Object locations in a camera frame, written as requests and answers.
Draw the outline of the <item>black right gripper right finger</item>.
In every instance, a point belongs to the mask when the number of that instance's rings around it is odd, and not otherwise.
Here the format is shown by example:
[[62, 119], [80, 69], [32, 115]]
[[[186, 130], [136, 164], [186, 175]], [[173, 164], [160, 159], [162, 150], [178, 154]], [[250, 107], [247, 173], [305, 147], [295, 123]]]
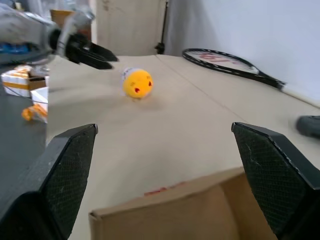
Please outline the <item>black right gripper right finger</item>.
[[242, 165], [278, 240], [320, 240], [320, 170], [283, 134], [233, 122]]

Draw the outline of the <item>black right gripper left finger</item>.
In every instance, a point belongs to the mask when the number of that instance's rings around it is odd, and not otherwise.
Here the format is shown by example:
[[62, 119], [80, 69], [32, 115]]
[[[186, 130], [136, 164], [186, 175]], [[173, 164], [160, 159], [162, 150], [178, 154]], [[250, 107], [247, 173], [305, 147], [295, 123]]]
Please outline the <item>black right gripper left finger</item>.
[[0, 188], [0, 240], [68, 240], [87, 187], [98, 126], [71, 128]]

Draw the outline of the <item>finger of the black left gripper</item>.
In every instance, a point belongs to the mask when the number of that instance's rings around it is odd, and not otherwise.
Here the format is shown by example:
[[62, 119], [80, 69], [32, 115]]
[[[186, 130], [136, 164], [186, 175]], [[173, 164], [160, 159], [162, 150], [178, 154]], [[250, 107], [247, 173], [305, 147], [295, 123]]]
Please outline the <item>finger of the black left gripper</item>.
[[96, 57], [102, 57], [107, 62], [118, 62], [117, 56], [109, 49], [106, 49], [100, 45], [93, 42], [88, 44], [88, 50], [90, 53], [94, 54]]
[[110, 70], [113, 66], [110, 62], [115, 61], [115, 55], [112, 52], [95, 53], [91, 51], [76, 51], [75, 60], [80, 64], [85, 64], [98, 70]]

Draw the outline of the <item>yellow smiley ball toy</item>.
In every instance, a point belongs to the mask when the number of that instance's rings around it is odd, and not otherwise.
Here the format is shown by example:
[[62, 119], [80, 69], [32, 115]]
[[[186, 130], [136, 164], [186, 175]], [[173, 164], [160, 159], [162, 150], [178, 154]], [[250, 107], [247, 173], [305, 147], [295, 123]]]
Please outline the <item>yellow smiley ball toy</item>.
[[136, 67], [127, 67], [122, 73], [122, 90], [133, 99], [143, 99], [153, 90], [153, 78], [145, 70]]

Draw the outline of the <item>brown cardboard box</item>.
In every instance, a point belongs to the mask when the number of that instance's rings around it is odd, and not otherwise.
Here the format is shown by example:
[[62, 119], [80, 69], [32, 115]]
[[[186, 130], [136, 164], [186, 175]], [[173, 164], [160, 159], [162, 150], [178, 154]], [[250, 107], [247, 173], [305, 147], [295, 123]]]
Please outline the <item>brown cardboard box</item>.
[[93, 210], [89, 224], [91, 240], [278, 240], [242, 167]]

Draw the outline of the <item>plain white box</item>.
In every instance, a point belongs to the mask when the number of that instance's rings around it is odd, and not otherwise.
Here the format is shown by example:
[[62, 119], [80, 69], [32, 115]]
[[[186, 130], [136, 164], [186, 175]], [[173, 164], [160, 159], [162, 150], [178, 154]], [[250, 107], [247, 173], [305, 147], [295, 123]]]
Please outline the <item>plain white box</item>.
[[48, 95], [49, 95], [49, 88], [41, 87], [31, 92], [31, 99], [34, 105], [40, 105], [46, 112], [48, 111]]

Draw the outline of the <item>brown cardboard carton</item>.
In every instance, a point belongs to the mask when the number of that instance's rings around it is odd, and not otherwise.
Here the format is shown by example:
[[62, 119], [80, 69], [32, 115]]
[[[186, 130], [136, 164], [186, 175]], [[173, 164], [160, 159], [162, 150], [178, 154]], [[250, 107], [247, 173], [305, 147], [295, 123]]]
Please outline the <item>brown cardboard carton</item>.
[[70, 10], [58, 10], [51, 9], [50, 15], [53, 22], [55, 22], [58, 26], [62, 27], [64, 25], [65, 19], [73, 14], [74, 11]]

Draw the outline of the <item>beige upright board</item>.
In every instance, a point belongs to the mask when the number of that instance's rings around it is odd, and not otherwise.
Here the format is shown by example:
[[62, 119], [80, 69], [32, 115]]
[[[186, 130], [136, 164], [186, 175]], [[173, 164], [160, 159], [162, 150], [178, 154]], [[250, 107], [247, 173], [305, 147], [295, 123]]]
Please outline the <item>beige upright board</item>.
[[117, 56], [157, 54], [168, 0], [95, 0], [96, 43]]

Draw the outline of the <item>black tripod stand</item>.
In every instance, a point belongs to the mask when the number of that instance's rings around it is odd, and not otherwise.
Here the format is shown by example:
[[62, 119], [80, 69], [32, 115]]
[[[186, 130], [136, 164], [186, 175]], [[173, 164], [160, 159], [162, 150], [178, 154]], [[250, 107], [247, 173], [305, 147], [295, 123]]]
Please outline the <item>black tripod stand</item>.
[[168, 4], [169, 4], [169, 0], [166, 0], [163, 23], [162, 23], [161, 39], [160, 39], [160, 42], [158, 42], [157, 45], [154, 47], [158, 55], [162, 55], [165, 52], [165, 28], [166, 28], [166, 21], [167, 21]]

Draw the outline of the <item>grey handheld remote controller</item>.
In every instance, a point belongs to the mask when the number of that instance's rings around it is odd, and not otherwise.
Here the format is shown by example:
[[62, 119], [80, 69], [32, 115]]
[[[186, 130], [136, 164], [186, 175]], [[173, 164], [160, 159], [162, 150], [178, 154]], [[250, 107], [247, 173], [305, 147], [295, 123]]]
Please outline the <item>grey handheld remote controller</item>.
[[320, 140], [320, 115], [300, 116], [295, 126], [301, 135]]

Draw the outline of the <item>blue package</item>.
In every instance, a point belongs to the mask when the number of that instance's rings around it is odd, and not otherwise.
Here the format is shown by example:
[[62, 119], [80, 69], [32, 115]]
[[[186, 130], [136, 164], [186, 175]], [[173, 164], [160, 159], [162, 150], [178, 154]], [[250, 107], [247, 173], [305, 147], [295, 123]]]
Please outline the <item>blue package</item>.
[[27, 44], [10, 44], [0, 42], [0, 54], [22, 55], [30, 52]]

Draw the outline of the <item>orange packet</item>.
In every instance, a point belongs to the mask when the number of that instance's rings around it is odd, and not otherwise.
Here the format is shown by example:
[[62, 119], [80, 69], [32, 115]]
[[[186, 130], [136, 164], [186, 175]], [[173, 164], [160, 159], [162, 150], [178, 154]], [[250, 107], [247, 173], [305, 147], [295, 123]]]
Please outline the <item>orange packet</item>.
[[22, 111], [21, 116], [26, 121], [41, 121], [44, 123], [48, 122], [48, 112], [40, 104], [34, 104], [25, 108]]

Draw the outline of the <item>white and yellow carton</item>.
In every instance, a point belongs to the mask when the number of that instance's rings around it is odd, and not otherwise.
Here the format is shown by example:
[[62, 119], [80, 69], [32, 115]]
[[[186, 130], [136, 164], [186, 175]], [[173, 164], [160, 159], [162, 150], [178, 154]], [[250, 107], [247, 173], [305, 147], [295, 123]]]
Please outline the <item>white and yellow carton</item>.
[[45, 72], [36, 73], [30, 65], [19, 65], [0, 76], [7, 94], [13, 96], [31, 97], [31, 91], [47, 86], [49, 75]]

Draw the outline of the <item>black tennis racket white grip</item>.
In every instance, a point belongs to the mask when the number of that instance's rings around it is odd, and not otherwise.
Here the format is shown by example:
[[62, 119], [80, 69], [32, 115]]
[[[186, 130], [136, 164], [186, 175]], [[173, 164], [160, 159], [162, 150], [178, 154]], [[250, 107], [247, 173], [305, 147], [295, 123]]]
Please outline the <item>black tennis racket white grip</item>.
[[275, 79], [255, 67], [252, 63], [235, 55], [204, 48], [187, 48], [182, 57], [200, 67], [254, 80], [282, 90], [285, 82]]

